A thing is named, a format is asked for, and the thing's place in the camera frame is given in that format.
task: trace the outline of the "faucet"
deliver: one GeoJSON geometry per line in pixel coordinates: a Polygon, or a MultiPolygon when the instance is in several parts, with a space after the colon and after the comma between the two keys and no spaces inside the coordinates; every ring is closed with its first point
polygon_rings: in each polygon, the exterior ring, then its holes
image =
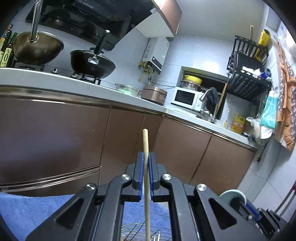
{"type": "Polygon", "coordinates": [[[207,93],[209,92],[209,91],[212,91],[212,89],[208,89],[201,97],[200,97],[200,101],[204,101],[204,99],[205,99],[205,96],[207,95],[207,93]]]}
{"type": "MultiPolygon", "coordinates": [[[[204,99],[205,99],[205,97],[206,97],[206,95],[207,95],[207,93],[208,92],[210,92],[210,91],[213,91],[212,89],[208,89],[201,97],[200,97],[200,101],[204,101],[204,99]]],[[[204,115],[205,117],[211,117],[211,123],[214,123],[215,122],[215,120],[216,120],[216,115],[217,115],[217,112],[218,112],[218,105],[216,104],[215,105],[215,109],[214,109],[214,114],[211,116],[211,113],[210,113],[210,111],[209,110],[203,110],[203,109],[201,109],[200,110],[200,113],[202,114],[202,115],[204,115]]]]}

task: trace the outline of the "blue plastic bag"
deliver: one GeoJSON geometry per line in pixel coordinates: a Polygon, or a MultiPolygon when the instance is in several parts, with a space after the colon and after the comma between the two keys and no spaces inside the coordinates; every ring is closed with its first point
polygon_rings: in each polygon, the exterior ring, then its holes
{"type": "Polygon", "coordinates": [[[276,113],[278,100],[278,93],[275,93],[275,91],[270,91],[261,117],[260,125],[269,127],[271,129],[276,128],[276,113]]]}

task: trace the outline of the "white countertop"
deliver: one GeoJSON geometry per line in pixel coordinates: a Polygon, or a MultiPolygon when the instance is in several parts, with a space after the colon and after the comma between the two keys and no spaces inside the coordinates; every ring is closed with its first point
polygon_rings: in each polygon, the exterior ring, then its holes
{"type": "Polygon", "coordinates": [[[254,147],[256,149],[258,148],[256,143],[249,142],[246,137],[224,129],[219,125],[215,125],[203,119],[196,118],[191,113],[180,112],[177,110],[178,108],[174,107],[173,105],[168,104],[165,106],[160,106],[138,97],[126,95],[114,89],[75,80],[61,75],[23,69],[0,68],[0,85],[59,91],[139,106],[149,110],[159,111],[171,116],[175,116],[177,118],[212,130],[213,132],[230,137],[245,145],[254,147]]]}

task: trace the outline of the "stainless steel bowl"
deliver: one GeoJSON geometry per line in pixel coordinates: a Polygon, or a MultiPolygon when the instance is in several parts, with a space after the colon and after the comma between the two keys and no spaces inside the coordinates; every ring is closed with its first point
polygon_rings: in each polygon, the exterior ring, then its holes
{"type": "Polygon", "coordinates": [[[200,85],[188,80],[182,80],[180,87],[184,89],[195,90],[195,91],[198,91],[200,89],[200,85]]]}
{"type": "Polygon", "coordinates": [[[15,39],[13,51],[17,60],[24,64],[47,64],[63,50],[64,44],[53,34],[37,32],[37,39],[29,41],[31,32],[24,32],[15,39]]]}
{"type": "Polygon", "coordinates": [[[140,93],[139,89],[134,88],[130,85],[123,85],[123,84],[115,84],[115,85],[116,85],[117,91],[122,92],[127,95],[138,96],[140,93]]]}

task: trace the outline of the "oil bottle label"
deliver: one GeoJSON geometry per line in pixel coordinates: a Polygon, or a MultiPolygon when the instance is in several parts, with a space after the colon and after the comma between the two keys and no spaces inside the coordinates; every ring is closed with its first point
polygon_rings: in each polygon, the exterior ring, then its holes
{"type": "Polygon", "coordinates": [[[8,59],[9,59],[9,56],[12,52],[12,49],[11,48],[6,48],[5,52],[4,52],[4,55],[3,55],[3,58],[1,60],[1,63],[0,63],[0,67],[6,67],[7,66],[7,62],[8,62],[8,59]]]}
{"type": "Polygon", "coordinates": [[[0,50],[2,49],[4,41],[5,41],[5,38],[0,38],[0,50]]]}
{"type": "Polygon", "coordinates": [[[3,55],[4,55],[4,52],[3,51],[0,51],[0,63],[1,63],[1,60],[2,60],[3,55]]]}

